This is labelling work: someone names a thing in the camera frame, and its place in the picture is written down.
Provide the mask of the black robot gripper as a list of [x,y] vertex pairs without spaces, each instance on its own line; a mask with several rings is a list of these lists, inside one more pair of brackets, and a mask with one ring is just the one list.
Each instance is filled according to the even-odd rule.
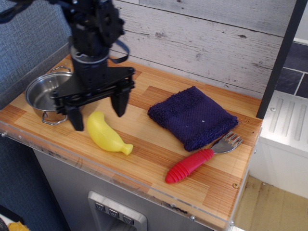
[[80,52],[71,54],[74,67],[68,81],[50,94],[57,113],[68,115],[76,131],[83,131],[83,117],[79,107],[110,97],[114,111],[121,117],[134,88],[132,67],[109,67],[107,56],[90,57]]

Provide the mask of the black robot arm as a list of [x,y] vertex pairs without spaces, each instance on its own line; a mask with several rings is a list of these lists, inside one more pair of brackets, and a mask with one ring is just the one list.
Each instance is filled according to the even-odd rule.
[[134,86],[132,67],[109,67],[125,31],[110,0],[3,0],[0,3],[0,106],[70,52],[72,76],[53,89],[52,109],[83,130],[81,107],[109,97],[118,116]]

